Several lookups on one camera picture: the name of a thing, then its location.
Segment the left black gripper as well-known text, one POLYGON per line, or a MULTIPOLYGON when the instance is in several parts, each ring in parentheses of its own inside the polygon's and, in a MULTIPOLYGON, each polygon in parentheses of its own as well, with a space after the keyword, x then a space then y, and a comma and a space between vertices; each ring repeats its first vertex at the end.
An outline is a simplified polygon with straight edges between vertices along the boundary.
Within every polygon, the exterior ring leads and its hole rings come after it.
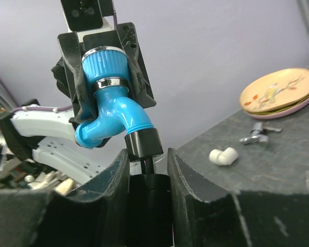
POLYGON ((58 90, 71 99, 72 121, 76 124, 93 121, 98 116, 95 99, 86 85, 82 56, 100 46, 118 47, 126 53, 131 78, 129 96, 143 108, 156 105, 133 23, 121 23, 115 30, 106 32, 62 33, 57 41, 61 58, 51 72, 58 90))

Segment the silver metal faucet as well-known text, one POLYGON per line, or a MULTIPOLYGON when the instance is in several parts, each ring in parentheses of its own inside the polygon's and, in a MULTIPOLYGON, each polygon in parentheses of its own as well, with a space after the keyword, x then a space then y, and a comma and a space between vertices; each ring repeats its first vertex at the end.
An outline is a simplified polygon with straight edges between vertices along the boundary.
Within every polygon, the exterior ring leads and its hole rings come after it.
POLYGON ((250 143, 268 143, 269 137, 267 133, 280 133, 282 132, 282 128, 269 127, 264 125, 262 122, 256 122, 253 125, 253 129, 250 132, 250 136, 243 137, 239 140, 239 142, 243 145, 250 143))

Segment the black cylindrical adapter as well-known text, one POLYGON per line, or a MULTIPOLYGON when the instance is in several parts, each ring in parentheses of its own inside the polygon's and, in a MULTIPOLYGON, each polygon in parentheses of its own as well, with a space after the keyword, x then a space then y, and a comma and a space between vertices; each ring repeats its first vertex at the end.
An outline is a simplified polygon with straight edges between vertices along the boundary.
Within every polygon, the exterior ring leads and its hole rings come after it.
POLYGON ((125 142, 130 161, 141 164, 141 173, 129 179, 126 246, 172 246, 170 178, 155 173, 153 164, 153 157, 163 154, 158 131, 137 130, 125 142))

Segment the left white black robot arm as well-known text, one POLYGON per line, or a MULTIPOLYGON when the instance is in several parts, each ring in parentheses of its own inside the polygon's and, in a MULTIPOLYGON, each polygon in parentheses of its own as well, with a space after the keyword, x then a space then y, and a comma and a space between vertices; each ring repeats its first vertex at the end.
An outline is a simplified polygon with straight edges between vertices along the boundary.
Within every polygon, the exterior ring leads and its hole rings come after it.
POLYGON ((153 173, 153 158, 163 152, 146 108, 156 105, 140 51, 135 25, 91 29, 58 36, 61 59, 53 68, 67 107, 43 107, 37 100, 0 113, 4 150, 14 159, 0 162, 5 177, 19 162, 33 160, 83 185, 104 170, 96 161, 64 145, 71 140, 86 149, 103 147, 125 134, 129 160, 142 173, 153 173))

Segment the blue water faucet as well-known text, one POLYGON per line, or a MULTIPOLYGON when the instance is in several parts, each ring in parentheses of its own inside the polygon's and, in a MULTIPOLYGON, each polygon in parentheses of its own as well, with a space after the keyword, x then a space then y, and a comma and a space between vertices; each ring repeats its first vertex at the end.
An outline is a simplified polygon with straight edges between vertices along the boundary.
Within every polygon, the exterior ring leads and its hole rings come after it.
POLYGON ((82 68, 97 103, 98 117, 77 127, 75 139, 80 146, 92 149, 123 131, 130 134, 153 128, 144 109, 128 96, 131 78, 122 49, 93 48, 83 55, 82 68))

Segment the pink plate under orange plate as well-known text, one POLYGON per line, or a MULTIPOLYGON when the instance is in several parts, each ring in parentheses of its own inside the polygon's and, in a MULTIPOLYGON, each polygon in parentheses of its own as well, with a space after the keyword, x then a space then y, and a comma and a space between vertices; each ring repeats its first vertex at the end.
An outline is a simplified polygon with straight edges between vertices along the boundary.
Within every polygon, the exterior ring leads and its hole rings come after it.
POLYGON ((309 104, 309 97, 307 99, 305 99, 304 101, 302 101, 301 103, 299 103, 298 105, 295 105, 295 106, 288 108, 284 111, 269 114, 269 115, 255 115, 255 114, 249 113, 247 111, 245 111, 244 113, 247 114, 248 116, 252 117, 252 118, 260 119, 260 120, 276 119, 276 118, 281 118, 281 117, 290 115, 292 113, 295 113, 296 111, 299 111, 300 109, 304 108, 308 104, 309 104))

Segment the white pvc elbow left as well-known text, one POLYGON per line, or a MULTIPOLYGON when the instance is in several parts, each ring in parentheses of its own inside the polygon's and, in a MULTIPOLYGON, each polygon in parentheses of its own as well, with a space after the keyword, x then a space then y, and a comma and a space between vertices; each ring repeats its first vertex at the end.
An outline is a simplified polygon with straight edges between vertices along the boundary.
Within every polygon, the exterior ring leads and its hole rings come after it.
POLYGON ((218 166, 230 166, 238 157, 238 152, 232 147, 228 147, 224 151, 213 149, 209 154, 209 161, 218 166))

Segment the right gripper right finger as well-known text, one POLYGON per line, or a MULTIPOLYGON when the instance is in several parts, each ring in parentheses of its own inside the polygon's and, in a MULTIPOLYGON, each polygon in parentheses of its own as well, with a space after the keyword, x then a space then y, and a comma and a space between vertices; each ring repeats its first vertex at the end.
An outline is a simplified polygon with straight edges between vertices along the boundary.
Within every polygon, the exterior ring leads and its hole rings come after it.
POLYGON ((309 246, 309 193, 227 191, 167 153, 175 246, 309 246))

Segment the orange bird pattern plate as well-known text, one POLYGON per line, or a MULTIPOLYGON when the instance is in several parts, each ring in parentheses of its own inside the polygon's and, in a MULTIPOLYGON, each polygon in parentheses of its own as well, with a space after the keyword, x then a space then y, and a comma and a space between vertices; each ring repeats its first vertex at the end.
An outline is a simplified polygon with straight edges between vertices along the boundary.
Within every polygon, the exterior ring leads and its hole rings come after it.
POLYGON ((262 76, 241 93, 243 110, 260 115, 290 106, 309 96, 309 69, 287 68, 262 76))

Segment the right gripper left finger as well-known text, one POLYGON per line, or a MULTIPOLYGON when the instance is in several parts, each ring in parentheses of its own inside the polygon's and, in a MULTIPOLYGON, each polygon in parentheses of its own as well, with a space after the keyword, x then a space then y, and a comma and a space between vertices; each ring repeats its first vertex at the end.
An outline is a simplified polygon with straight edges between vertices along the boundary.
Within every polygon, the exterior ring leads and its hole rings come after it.
POLYGON ((124 246, 129 160, 112 164, 68 196, 0 190, 0 246, 124 246))

